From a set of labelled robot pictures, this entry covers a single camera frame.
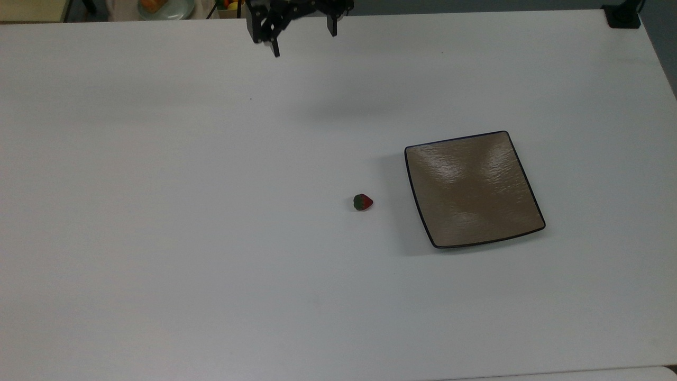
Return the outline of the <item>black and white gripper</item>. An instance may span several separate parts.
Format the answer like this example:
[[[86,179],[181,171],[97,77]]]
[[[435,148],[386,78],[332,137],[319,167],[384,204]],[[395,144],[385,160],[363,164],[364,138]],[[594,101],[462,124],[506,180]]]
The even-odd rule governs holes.
[[[278,58],[277,38],[293,20],[319,12],[326,17],[331,36],[336,37],[339,20],[354,6],[354,1],[246,1],[246,23],[252,41],[269,42],[273,55]]]

